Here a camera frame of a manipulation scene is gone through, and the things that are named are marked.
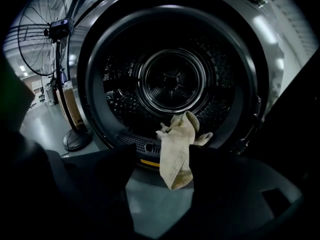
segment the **yellow sticker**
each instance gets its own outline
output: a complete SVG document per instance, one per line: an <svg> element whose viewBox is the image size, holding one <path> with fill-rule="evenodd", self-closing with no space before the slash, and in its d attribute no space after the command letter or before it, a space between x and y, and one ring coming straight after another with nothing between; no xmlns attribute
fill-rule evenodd
<svg viewBox="0 0 320 240"><path fill-rule="evenodd" d="M143 159L140 159L140 160L141 160L141 163L144 163L144 164L147 164L147 165L150 165L150 166L160 167L159 163L150 162L150 161L146 161L146 160L143 160Z"/></svg>

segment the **gray floor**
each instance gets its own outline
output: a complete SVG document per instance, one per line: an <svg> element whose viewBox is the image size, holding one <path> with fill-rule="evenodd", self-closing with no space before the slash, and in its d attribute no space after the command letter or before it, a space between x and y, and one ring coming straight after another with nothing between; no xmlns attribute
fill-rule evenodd
<svg viewBox="0 0 320 240"><path fill-rule="evenodd" d="M29 111L21 127L21 133L40 143L45 149L65 154L63 137L71 127L63 117L60 106L43 104ZM98 151L94 142L84 149L69 153L77 156ZM127 197L137 233L156 239L176 223L189 209L192 188L169 190L159 175L136 169L126 185Z"/></svg>

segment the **towel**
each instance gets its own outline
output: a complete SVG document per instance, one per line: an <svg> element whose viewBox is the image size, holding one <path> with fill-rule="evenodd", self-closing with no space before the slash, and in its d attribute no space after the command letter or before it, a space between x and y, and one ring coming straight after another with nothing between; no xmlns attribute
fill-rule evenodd
<svg viewBox="0 0 320 240"><path fill-rule="evenodd" d="M213 136L212 132L196 138L200 124L190 111L174 115L170 127L161 123L156 131L161 139L160 175L170 190L177 190L192 181L189 168L189 145L205 145Z"/></svg>

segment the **round black base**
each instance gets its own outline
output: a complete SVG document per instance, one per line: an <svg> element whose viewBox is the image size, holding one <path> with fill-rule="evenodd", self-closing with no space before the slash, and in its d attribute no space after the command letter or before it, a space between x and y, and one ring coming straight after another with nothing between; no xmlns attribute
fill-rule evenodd
<svg viewBox="0 0 320 240"><path fill-rule="evenodd" d="M69 130L63 138L63 147L66 151L82 150L92 141L92 137L85 132Z"/></svg>

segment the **fan pole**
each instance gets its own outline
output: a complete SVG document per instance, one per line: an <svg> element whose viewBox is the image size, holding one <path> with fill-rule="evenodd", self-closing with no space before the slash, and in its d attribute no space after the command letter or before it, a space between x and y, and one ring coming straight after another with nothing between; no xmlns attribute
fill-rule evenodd
<svg viewBox="0 0 320 240"><path fill-rule="evenodd" d="M68 118L68 121L71 125L71 130L69 130L63 138L63 147L65 150L69 151L69 152L74 152L74 151L78 151L83 149L84 147L86 147L91 141L92 141L92 137L90 136L90 134L80 131L76 128L68 106L67 106L67 102L65 99L65 95L64 95L64 91L63 91L63 87L62 87L62 82L61 82L61 69L60 69L60 40L56 41L56 50L55 50L55 68L56 68L56 83L58 86L58 90L60 93L60 97L61 97L61 103L63 105L66 117Z"/></svg>

